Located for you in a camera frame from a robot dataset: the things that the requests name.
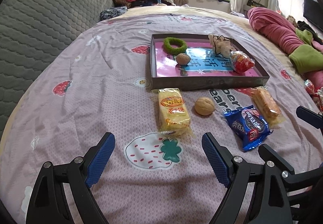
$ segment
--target white strawberry print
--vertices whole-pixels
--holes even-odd
[[[133,166],[141,169],[169,169],[180,162],[181,151],[176,138],[150,133],[128,144],[125,155]]]
[[[36,136],[36,137],[31,141],[31,143],[30,143],[31,148],[33,149],[33,151],[35,150],[35,148],[36,148],[36,146],[37,146],[37,144],[38,144],[38,140],[39,140],[39,137],[38,137],[38,136]]]
[[[88,41],[86,43],[86,46],[89,46],[90,44],[94,44],[96,41],[100,40],[102,37],[97,35],[97,36],[94,36],[90,41]]]
[[[33,188],[31,186],[27,186],[25,188],[25,198],[23,199],[21,203],[21,210],[25,213],[25,220],[27,218],[27,210],[28,210],[28,205],[31,197],[31,193],[33,192]]]

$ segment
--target blue cookie package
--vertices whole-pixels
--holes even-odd
[[[242,139],[243,150],[256,148],[272,132],[268,123],[253,105],[224,113],[232,130]]]

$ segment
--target yellow snack package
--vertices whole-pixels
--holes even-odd
[[[273,128],[284,122],[286,119],[269,91],[264,87],[256,87],[255,89],[253,100],[269,127]]]
[[[192,133],[190,115],[178,88],[159,89],[158,102],[161,131],[174,131],[177,136]]]

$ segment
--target green cloth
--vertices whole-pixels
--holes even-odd
[[[323,70],[323,54],[308,44],[299,46],[289,59],[299,74]]]
[[[301,31],[296,28],[295,33],[298,38],[301,39],[305,44],[312,45],[313,34],[311,32],[309,32],[308,30]]]

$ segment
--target red strawberry print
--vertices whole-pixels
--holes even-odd
[[[72,81],[64,81],[58,85],[56,85],[53,89],[53,93],[55,95],[63,96],[65,95],[67,88],[70,87]]]
[[[182,21],[191,21],[191,20],[192,20],[192,18],[182,17],[182,18],[181,18],[181,20],[182,20]]]
[[[254,88],[235,88],[235,90],[238,93],[244,94],[244,95],[248,95],[250,97],[253,97],[254,95]]]
[[[280,71],[280,74],[282,75],[282,77],[284,77],[284,78],[285,78],[285,79],[287,79],[287,80],[292,79],[292,78],[290,77],[290,75],[287,73],[287,71],[286,71],[286,70],[284,70],[284,69],[282,69],[282,70]]]
[[[138,53],[138,54],[141,54],[141,55],[148,55],[149,50],[150,50],[150,47],[149,46],[144,46],[144,45],[141,45],[141,46],[138,46],[138,47],[135,47],[135,48],[131,49],[132,52]]]

